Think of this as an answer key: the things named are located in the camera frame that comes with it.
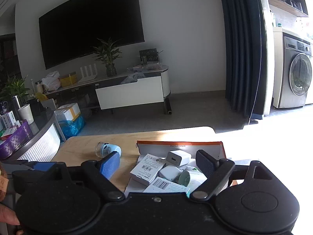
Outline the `person's left hand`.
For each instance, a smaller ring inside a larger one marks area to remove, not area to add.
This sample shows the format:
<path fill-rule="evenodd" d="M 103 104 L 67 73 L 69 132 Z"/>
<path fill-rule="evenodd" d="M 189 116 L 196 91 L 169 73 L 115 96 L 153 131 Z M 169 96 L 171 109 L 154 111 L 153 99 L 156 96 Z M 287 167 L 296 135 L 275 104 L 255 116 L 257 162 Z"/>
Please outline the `person's left hand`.
<path fill-rule="evenodd" d="M 0 222 L 9 225 L 20 225 L 16 213 L 3 204 L 0 204 Z"/>

